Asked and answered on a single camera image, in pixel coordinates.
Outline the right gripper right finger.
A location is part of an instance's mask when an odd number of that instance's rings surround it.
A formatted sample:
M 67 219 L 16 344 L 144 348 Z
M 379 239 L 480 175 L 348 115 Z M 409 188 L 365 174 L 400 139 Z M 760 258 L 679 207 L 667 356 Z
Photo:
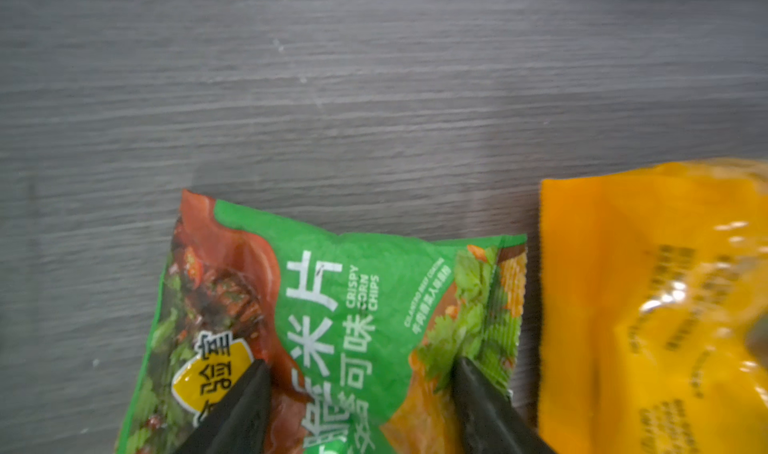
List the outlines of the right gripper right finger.
M 456 359 L 451 387 L 465 453 L 555 453 L 470 359 Z

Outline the yellow snack packet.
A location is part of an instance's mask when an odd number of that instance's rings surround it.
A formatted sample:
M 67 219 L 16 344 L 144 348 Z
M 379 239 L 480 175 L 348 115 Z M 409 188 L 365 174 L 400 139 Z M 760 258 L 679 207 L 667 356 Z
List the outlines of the yellow snack packet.
M 765 162 L 547 179 L 539 231 L 554 451 L 766 451 Z

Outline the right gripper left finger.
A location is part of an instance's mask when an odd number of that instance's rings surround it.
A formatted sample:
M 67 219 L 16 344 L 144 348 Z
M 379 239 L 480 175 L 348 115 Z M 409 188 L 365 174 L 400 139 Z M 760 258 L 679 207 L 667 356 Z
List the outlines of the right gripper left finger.
M 262 453 L 270 409 L 270 369 L 256 360 L 174 454 Z

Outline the green corn chips packet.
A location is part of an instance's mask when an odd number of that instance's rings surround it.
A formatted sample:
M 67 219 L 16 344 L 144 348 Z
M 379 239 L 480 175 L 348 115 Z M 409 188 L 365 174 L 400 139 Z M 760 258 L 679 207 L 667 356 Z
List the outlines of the green corn chips packet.
M 180 448 L 257 364 L 265 453 L 460 453 L 454 362 L 506 389 L 526 237 L 334 234 L 184 191 L 115 449 Z

